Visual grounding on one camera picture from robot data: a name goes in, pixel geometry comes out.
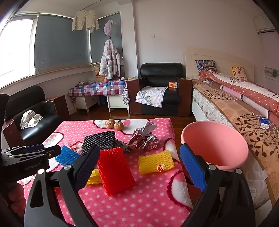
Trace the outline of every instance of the wooden floor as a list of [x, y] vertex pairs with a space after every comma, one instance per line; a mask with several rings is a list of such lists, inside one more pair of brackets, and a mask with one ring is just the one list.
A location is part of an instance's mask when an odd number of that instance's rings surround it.
[[192, 115], [190, 117], [171, 117], [171, 116], [156, 116], [156, 115], [140, 115], [129, 114], [126, 109], [113, 109], [109, 112], [106, 104], [94, 105], [89, 108], [89, 113], [85, 109], [78, 110], [78, 112], [71, 115], [72, 120], [106, 120], [106, 119], [145, 119], [145, 118], [170, 118], [174, 127], [176, 149], [179, 152], [181, 142], [180, 137], [184, 127], [196, 119]]

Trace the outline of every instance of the pink bowl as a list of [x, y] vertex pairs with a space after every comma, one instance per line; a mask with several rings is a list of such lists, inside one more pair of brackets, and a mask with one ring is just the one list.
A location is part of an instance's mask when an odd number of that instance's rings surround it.
[[197, 121], [187, 125], [182, 131], [181, 143], [187, 143], [208, 164], [224, 171], [240, 167], [249, 152], [245, 139], [238, 131], [215, 121]]

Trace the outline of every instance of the crumpled foil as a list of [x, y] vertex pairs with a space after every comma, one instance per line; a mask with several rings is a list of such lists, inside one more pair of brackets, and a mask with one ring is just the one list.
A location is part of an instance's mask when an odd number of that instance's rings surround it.
[[123, 151], [130, 152], [139, 150], [152, 150], [160, 143], [159, 139], [151, 132], [156, 128], [156, 124], [146, 122], [145, 125], [136, 129], [128, 143], [116, 140], [116, 144], [122, 147]]

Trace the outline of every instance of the puffer jacket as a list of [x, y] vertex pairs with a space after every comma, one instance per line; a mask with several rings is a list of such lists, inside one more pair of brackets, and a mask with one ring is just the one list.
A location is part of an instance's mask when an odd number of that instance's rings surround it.
[[109, 80], [111, 80], [113, 76], [120, 77], [120, 54], [111, 39], [105, 42], [99, 73]]

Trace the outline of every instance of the black leather armchair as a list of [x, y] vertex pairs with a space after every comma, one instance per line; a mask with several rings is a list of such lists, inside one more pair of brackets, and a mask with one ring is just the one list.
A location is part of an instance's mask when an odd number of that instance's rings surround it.
[[[66, 108], [62, 115], [59, 114], [61, 108]], [[35, 111], [43, 119], [35, 127], [21, 129], [21, 118], [28, 110]], [[46, 100], [43, 89], [35, 85], [9, 97], [3, 134], [10, 147], [35, 145], [42, 143], [64, 120], [69, 120], [65, 96]]]
[[[181, 63], [146, 63], [140, 68], [140, 76], [140, 89], [147, 86], [168, 87], [169, 82], [179, 82], [179, 78], [185, 78]], [[180, 102], [179, 87], [168, 88], [163, 97], [162, 108], [140, 104], [141, 114], [178, 116]]]

